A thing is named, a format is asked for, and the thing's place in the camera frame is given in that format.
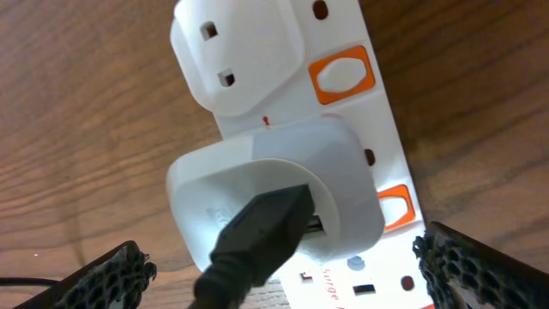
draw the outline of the brown wood grain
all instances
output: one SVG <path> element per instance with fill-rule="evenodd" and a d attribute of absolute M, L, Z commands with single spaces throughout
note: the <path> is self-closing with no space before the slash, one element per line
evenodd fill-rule
<path fill-rule="evenodd" d="M 174 4 L 0 2 L 0 276 L 61 279 L 133 239 L 160 271 L 142 307 L 192 300 L 164 180 L 220 134 L 172 52 Z M 549 2 L 361 4 L 425 216 L 549 271 Z M 277 282 L 245 305 L 270 306 Z"/>

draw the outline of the black plug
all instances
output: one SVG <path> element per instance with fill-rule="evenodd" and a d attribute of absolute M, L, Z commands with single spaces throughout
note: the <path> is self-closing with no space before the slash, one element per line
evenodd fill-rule
<path fill-rule="evenodd" d="M 190 308 L 237 308 L 294 254 L 313 212 L 308 185 L 254 197 L 221 231 Z"/>

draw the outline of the white switch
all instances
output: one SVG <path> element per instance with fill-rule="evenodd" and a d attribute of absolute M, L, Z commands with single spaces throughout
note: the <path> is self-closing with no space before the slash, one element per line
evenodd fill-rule
<path fill-rule="evenodd" d="M 395 224 L 408 212 L 406 200 L 401 197 L 385 197 L 382 198 L 379 203 L 381 204 L 381 210 L 385 217 L 386 227 Z"/>
<path fill-rule="evenodd" d="M 341 93 L 351 90 L 366 78 L 366 67 L 357 58 L 339 58 L 328 64 L 317 76 L 322 91 Z"/>

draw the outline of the black wire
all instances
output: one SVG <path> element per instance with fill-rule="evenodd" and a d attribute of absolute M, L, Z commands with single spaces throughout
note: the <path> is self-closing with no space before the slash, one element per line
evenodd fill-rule
<path fill-rule="evenodd" d="M 39 286 L 51 287 L 58 283 L 56 280 L 42 278 L 0 278 L 0 287 Z"/>

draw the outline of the white power strip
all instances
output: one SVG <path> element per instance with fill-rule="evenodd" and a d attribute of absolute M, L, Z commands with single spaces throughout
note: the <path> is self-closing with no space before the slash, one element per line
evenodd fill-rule
<path fill-rule="evenodd" d="M 349 262 L 282 277 L 296 309 L 432 304 L 412 252 L 423 216 L 360 12 L 357 0 L 182 0 L 175 8 L 173 48 L 224 139 L 329 114 L 375 159 L 384 236 Z"/>

